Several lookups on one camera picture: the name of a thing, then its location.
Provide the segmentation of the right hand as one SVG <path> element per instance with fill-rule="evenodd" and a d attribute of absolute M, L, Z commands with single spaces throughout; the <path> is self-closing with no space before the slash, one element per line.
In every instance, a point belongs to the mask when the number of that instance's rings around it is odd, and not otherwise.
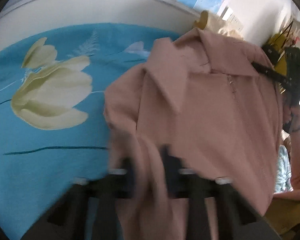
<path fill-rule="evenodd" d="M 288 134 L 300 131 L 300 104 L 288 98 L 283 100 L 283 130 Z"/>

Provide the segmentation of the right forearm pink sleeve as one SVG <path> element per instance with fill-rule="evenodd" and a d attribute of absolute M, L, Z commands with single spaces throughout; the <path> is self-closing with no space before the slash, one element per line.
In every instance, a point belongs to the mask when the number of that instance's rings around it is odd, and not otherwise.
<path fill-rule="evenodd" d="M 290 164 L 292 176 L 290 182 L 293 191 L 275 193 L 274 198 L 290 199 L 300 201 L 300 130 L 290 134 L 291 139 L 291 153 Z"/>

